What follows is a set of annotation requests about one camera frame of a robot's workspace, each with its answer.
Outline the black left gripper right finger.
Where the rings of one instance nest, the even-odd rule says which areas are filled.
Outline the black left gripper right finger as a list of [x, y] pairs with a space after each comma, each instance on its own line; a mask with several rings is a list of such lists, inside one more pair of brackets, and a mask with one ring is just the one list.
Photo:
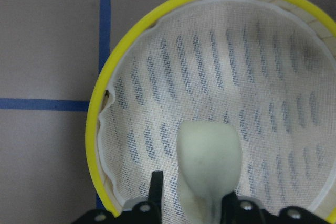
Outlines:
[[222, 199], [222, 224], [240, 223], [238, 212], [238, 197], [231, 192]]

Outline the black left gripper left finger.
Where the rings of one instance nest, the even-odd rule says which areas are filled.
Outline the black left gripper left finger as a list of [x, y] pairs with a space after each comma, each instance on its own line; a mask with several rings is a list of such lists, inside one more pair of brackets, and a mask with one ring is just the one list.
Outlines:
[[148, 201], [154, 203], [158, 208], [162, 207], [163, 184], [163, 171], [152, 172], [148, 193]]

